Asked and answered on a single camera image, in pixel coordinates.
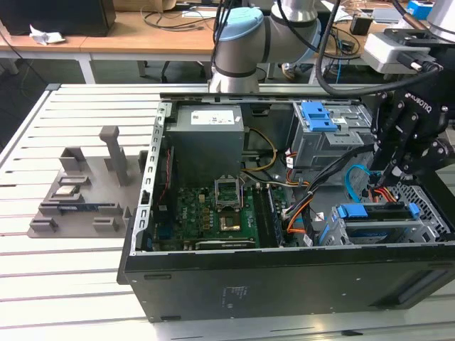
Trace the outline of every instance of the power cable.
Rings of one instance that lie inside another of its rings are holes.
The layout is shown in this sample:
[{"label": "power cable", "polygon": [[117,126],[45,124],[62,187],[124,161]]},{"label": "power cable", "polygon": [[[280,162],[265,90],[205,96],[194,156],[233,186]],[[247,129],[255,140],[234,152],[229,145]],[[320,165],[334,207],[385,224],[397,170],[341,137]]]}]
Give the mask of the power cable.
[{"label": "power cable", "polygon": [[[326,31],[324,32],[324,35],[321,40],[320,49],[322,51],[325,51],[325,49],[326,49],[328,37],[330,36],[333,21],[335,20],[335,15],[336,15],[336,12],[337,12],[339,6],[340,6],[340,0],[335,0],[335,4],[333,6],[331,15],[328,18]],[[423,69],[426,72],[423,72],[415,77],[405,78],[405,79],[399,80],[397,82],[387,83],[387,84],[378,85],[378,86],[374,86],[374,87],[364,87],[364,88],[352,89],[352,90],[338,90],[338,89],[335,89],[334,87],[330,86],[324,80],[324,77],[322,74],[323,57],[324,57],[324,54],[319,53],[318,58],[316,60],[316,78],[317,78],[320,86],[327,93],[329,93],[333,96],[337,96],[337,97],[352,97],[352,96],[358,97],[358,96],[363,96],[366,94],[375,94],[378,92],[386,92],[386,91],[390,91],[390,90],[400,89],[400,88],[427,80],[427,79],[435,76],[439,71],[442,70],[442,67],[440,65],[437,65],[437,64],[431,63],[431,62],[423,62]]]}]

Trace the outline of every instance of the gray part holder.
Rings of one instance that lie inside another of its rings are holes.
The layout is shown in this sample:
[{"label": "gray part holder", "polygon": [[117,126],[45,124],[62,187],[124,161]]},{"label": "gray part holder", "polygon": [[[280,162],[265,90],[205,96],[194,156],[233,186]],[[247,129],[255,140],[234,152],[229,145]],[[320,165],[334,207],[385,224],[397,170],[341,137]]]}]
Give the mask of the gray part holder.
[{"label": "gray part holder", "polygon": [[[131,211],[137,207],[143,172],[138,156],[125,157],[121,152],[116,157],[124,162],[124,171],[129,173],[126,186],[119,186],[117,172],[107,170],[105,157],[85,158],[80,148],[66,148],[60,158],[64,169],[50,186],[27,235],[32,238],[124,237]],[[56,196],[62,185],[74,185],[77,190],[67,196]],[[112,206],[87,212],[70,209],[72,205],[84,204]]]},{"label": "gray part holder", "polygon": [[128,172],[127,172],[127,159],[123,152],[123,149],[120,148],[119,142],[117,141],[119,137],[119,127],[118,126],[104,126],[100,132],[101,141],[105,142],[107,145],[107,150],[110,155],[110,162],[108,161],[106,166],[110,171],[111,169],[117,174],[117,179],[121,186],[128,185]]}]

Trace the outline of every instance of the circuit board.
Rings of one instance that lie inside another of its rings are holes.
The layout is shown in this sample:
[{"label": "circuit board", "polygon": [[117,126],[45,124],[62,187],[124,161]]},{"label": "circuit board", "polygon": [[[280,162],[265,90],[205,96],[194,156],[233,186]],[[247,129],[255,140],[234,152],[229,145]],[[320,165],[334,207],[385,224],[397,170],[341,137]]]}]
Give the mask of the circuit board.
[{"label": "circuit board", "polygon": [[177,219],[174,239],[234,239],[246,238],[259,247],[255,208],[251,191],[246,190],[240,210],[240,230],[221,231],[220,213],[215,207],[215,191],[208,188],[180,188],[177,198]]},{"label": "circuit board", "polygon": [[[254,187],[243,188],[241,208],[234,211],[230,207],[217,210],[214,188],[179,188],[175,222],[158,226],[156,236],[160,240],[161,250],[191,250],[197,242],[220,240],[245,240],[254,243],[255,248],[260,248],[255,191],[257,189]],[[281,188],[273,189],[272,196],[279,215],[286,204],[284,191]]]}]

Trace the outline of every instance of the case label sticker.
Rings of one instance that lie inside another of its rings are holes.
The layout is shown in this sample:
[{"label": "case label sticker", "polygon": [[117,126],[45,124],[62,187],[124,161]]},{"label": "case label sticker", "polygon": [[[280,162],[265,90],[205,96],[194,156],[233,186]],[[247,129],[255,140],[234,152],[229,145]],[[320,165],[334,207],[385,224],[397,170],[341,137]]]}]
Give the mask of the case label sticker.
[{"label": "case label sticker", "polygon": [[235,124],[232,110],[195,110],[191,112],[191,124]]}]

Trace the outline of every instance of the desk leg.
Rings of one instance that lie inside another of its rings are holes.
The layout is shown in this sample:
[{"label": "desk leg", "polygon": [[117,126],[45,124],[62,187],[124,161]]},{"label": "desk leg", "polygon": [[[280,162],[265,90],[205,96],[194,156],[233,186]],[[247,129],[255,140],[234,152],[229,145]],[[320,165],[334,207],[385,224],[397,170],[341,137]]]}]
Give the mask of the desk leg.
[{"label": "desk leg", "polygon": [[80,58],[79,60],[80,69],[84,75],[85,83],[87,84],[96,84],[95,75],[93,75],[92,64],[90,59]]},{"label": "desk leg", "polygon": [[15,61],[15,59],[0,59],[0,65],[12,75],[17,75],[19,70],[16,67]]},{"label": "desk leg", "polygon": [[272,80],[275,72],[275,63],[269,63],[267,66],[267,79]]},{"label": "desk leg", "polygon": [[145,77],[147,74],[145,73],[145,62],[143,60],[137,61],[137,68],[139,69],[139,76]]}]

